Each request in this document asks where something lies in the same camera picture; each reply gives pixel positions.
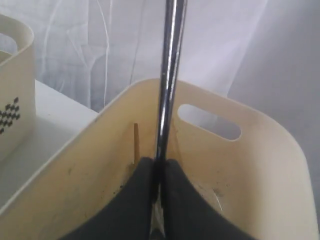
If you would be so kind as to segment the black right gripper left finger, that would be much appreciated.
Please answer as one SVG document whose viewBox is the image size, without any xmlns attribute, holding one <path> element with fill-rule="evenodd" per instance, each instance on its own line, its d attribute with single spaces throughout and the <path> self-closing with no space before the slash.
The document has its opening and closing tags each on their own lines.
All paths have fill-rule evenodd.
<svg viewBox="0 0 320 240">
<path fill-rule="evenodd" d="M 153 160 L 140 159 L 116 196 L 62 240 L 148 240 L 151 228 Z"/>
</svg>

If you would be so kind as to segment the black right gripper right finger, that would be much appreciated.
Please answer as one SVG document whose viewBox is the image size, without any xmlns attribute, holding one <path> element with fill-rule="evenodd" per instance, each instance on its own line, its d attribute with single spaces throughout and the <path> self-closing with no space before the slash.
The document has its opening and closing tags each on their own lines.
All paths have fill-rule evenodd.
<svg viewBox="0 0 320 240">
<path fill-rule="evenodd" d="M 178 161 L 163 167 L 163 217 L 168 240 L 252 240 L 197 192 Z"/>
</svg>

